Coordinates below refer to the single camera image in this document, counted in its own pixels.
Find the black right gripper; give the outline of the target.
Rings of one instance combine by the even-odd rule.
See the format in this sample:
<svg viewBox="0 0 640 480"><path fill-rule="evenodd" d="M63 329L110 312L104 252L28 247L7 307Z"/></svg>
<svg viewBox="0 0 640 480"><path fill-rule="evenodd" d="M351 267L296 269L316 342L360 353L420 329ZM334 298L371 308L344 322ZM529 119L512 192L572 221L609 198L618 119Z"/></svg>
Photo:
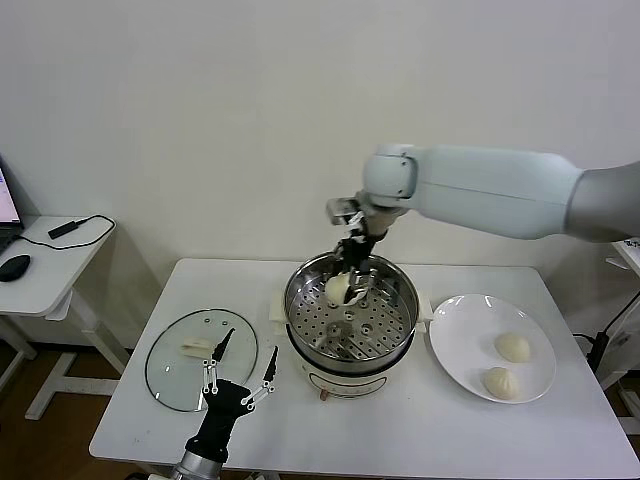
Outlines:
<svg viewBox="0 0 640 480"><path fill-rule="evenodd" d="M346 304L354 305L368 293L373 277L369 256L375 239L369 235L367 227L352 230L347 238L341 239L333 250L332 274L348 274Z"/></svg>

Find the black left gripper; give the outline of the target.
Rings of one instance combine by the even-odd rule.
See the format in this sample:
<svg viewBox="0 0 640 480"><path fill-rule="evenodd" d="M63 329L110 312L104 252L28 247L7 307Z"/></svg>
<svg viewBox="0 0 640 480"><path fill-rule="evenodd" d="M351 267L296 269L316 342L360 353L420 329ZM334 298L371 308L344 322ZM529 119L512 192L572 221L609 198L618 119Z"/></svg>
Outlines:
<svg viewBox="0 0 640 480"><path fill-rule="evenodd" d="M273 349L261 384L251 392L228 380L217 381L217 366L234 332L235 329L231 328L215 346L211 356L203 361L202 393L208 409L197 434L185 445L187 452L202 458L227 458L227 447L236 420L253 411L258 403L275 391L273 381L277 371L278 346Z"/></svg>

